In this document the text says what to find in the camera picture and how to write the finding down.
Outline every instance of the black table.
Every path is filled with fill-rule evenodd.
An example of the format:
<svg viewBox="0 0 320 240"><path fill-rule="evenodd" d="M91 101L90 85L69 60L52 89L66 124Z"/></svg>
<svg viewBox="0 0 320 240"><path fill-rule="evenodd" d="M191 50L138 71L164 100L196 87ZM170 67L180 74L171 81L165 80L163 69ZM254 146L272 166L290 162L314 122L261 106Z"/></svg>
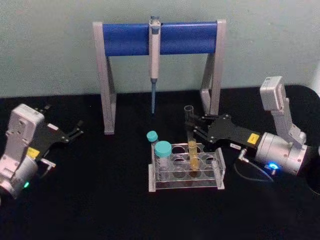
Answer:
<svg viewBox="0 0 320 240"><path fill-rule="evenodd" d="M320 145L320 100L303 86L286 87L293 122ZM57 163L43 180L33 180L19 198L0 208L0 239L320 239L320 196L303 178L278 173L275 183L240 178L232 169L237 154L224 149L225 190L171 189L148 192L150 144L186 141L184 106L201 113L198 91L119 94L115 135L103 134L99 95L21 97L0 100L0 153L11 110L51 104L47 122L70 131L78 120L85 133L47 158ZM259 88L224 89L220 113L257 132L276 133L263 110Z"/></svg>

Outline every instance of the blue cap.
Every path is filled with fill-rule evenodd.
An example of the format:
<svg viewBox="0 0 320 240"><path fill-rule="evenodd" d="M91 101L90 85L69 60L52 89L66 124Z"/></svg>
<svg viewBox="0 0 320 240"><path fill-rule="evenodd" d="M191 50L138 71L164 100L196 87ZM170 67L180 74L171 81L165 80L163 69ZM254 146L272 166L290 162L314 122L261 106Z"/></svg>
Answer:
<svg viewBox="0 0 320 240"><path fill-rule="evenodd" d="M172 153L172 146L170 142L167 141L159 141L154 147L155 155L157 155L160 158L165 158L170 156Z"/></svg>
<svg viewBox="0 0 320 240"><path fill-rule="evenodd" d="M155 131L150 131L146 134L146 138L149 142L153 143L158 140L158 134Z"/></svg>

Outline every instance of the test tube rack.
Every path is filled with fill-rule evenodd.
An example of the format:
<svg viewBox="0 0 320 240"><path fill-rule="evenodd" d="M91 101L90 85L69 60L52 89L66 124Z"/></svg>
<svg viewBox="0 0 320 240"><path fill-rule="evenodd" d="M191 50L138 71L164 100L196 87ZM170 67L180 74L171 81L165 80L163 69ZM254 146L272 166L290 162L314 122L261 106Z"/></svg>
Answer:
<svg viewBox="0 0 320 240"><path fill-rule="evenodd" d="M216 187L225 189L225 160L218 148L215 152L205 152L205 146L197 143L198 170L192 170L188 144L172 144L172 154L168 158L167 170L158 167L154 146L151 145L152 163L148 166L149 192L160 189Z"/></svg>

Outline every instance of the light blue wall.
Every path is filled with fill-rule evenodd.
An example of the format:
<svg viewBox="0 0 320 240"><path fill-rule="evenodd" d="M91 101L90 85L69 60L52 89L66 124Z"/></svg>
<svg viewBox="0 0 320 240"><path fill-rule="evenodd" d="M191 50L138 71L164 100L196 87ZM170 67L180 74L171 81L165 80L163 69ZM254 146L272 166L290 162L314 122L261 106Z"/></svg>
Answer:
<svg viewBox="0 0 320 240"><path fill-rule="evenodd" d="M266 76L309 84L320 59L318 0L1 0L0 96L98 93L92 22L227 20L222 86ZM158 91L200 87L204 55L161 56ZM113 57L118 92L145 92L148 59Z"/></svg>

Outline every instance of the metal leg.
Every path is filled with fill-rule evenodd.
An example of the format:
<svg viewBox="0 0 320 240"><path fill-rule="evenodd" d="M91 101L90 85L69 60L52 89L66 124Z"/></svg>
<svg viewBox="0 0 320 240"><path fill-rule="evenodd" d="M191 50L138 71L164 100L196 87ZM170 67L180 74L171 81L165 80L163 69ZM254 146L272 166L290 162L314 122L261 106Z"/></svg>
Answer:
<svg viewBox="0 0 320 240"><path fill-rule="evenodd" d="M226 25L226 20L217 20L215 53L208 54L200 90L203 110L206 114L211 115L219 114L221 80L225 55ZM210 96L209 89L211 81L212 86Z"/></svg>
<svg viewBox="0 0 320 240"><path fill-rule="evenodd" d="M113 83L110 61L106 57L102 22L93 23L93 35L100 82L104 134L113 135L115 133L117 94Z"/></svg>

